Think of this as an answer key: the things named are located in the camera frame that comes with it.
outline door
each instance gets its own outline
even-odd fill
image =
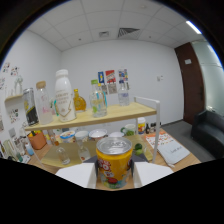
[[[191,43],[175,48],[184,88],[184,118],[193,124],[194,115],[204,110],[204,84],[197,56]]]

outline plastic bottle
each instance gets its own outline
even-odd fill
[[[55,141],[54,143],[56,146],[59,145],[59,142],[58,141]],[[65,149],[62,148],[62,147],[58,147],[56,149],[56,153],[58,154],[58,157],[60,159],[60,161],[62,162],[62,164],[66,165],[68,163],[70,163],[70,159],[68,157],[68,154],[66,153]]]
[[[52,112],[50,108],[50,102],[48,93],[46,90],[46,82],[41,81],[36,83],[37,94],[37,111],[40,124],[49,124],[53,121]]]
[[[101,90],[98,89],[98,80],[91,80],[92,91],[89,95],[90,105],[92,107],[93,117],[104,117],[107,115],[107,106],[105,96]]]
[[[28,142],[25,144],[25,146],[29,155],[32,156],[34,154],[32,146]]]
[[[124,86],[124,80],[120,80],[120,89],[118,90],[118,99],[120,106],[128,106],[129,105],[129,94],[128,90]]]
[[[74,105],[76,112],[84,112],[86,110],[86,101],[79,95],[78,89],[74,89]]]
[[[56,72],[55,95],[61,122],[68,122],[76,118],[73,102],[73,91],[68,79],[68,70]]]

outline canister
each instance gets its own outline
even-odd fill
[[[123,137],[106,137],[96,144],[99,175],[104,186],[122,188],[128,182],[132,143]]]

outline floor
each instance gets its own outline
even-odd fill
[[[168,125],[162,125],[166,132],[172,135],[177,141],[185,146],[191,153],[193,153],[201,162],[208,162],[215,160],[215,157],[209,153],[205,148],[191,139],[192,125],[179,121]]]

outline white lid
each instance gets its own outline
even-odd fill
[[[144,117],[139,117],[138,118],[138,123],[141,124],[141,123],[145,123],[145,118]]]
[[[61,70],[58,70],[56,72],[56,77],[61,76],[61,75],[68,75],[68,70],[67,69],[61,69]]]

